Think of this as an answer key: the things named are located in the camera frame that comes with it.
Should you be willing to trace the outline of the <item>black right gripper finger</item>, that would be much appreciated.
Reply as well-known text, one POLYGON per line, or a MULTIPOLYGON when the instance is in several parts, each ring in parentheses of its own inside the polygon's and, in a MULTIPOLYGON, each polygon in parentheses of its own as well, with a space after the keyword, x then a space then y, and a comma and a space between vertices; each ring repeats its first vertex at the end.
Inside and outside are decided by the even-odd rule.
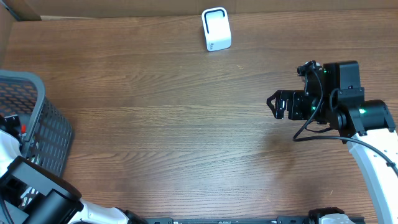
POLYGON ((284 118, 284 111, 285 111, 285 102, 279 98, 268 98, 267 99, 267 106, 272 111, 274 118, 276 119, 283 119, 284 118))
POLYGON ((268 97, 267 101, 272 101, 272 100, 279 100, 282 94, 282 90, 277 90, 272 96, 268 97))

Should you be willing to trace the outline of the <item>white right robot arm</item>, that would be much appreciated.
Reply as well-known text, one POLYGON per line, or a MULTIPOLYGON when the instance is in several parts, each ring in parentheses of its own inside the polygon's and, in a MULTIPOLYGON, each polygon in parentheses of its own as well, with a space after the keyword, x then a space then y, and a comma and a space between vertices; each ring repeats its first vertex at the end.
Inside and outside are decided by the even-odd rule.
POLYGON ((308 61, 297 67, 303 90, 277 90, 267 105, 277 119, 303 121, 293 141, 347 145, 380 223, 397 223, 397 126, 382 100, 364 97, 359 63, 308 61))

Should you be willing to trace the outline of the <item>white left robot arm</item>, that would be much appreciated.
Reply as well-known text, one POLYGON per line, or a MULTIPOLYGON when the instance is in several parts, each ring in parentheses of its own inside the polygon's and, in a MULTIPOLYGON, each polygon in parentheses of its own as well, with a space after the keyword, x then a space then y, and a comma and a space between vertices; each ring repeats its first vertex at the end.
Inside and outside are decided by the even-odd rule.
POLYGON ((1 221, 4 223, 146 223, 129 210, 82 199, 71 184, 22 157, 17 115, 1 117, 1 221))

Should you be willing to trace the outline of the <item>white barcode scanner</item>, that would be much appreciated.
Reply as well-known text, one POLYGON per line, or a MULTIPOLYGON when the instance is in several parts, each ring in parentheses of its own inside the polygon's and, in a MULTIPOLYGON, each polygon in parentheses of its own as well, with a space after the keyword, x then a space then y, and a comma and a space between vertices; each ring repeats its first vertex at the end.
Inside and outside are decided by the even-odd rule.
POLYGON ((209 52, 231 47, 232 36, 228 13, 223 7, 206 9, 201 14, 206 48, 209 52))

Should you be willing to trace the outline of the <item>red item in basket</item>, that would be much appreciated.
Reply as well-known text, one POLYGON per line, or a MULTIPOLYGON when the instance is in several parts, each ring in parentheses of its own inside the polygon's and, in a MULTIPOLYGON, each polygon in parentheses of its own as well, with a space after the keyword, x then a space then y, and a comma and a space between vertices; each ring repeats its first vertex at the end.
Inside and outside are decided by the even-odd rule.
POLYGON ((27 130, 26 125, 22 124, 22 125, 21 125, 21 134, 25 134, 25 133, 26 133, 26 130, 27 130))

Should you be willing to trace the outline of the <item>grey plastic shopping basket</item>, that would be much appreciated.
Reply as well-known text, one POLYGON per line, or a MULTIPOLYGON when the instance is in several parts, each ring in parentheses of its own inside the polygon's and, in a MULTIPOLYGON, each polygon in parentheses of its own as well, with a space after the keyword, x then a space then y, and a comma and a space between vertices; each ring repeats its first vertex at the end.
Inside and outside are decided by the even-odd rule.
POLYGON ((27 127, 21 134, 22 157, 61 178, 73 141, 72 126, 46 98, 37 75, 1 70, 1 117, 14 115, 27 127))

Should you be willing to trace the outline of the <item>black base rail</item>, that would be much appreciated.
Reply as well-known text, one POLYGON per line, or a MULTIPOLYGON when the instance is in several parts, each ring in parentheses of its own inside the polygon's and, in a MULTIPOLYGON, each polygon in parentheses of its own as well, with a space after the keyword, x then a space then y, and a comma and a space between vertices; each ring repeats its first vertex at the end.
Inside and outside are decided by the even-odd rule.
POLYGON ((215 219, 173 219, 145 218, 148 224, 311 224, 306 216, 279 216, 277 218, 215 218, 215 219))

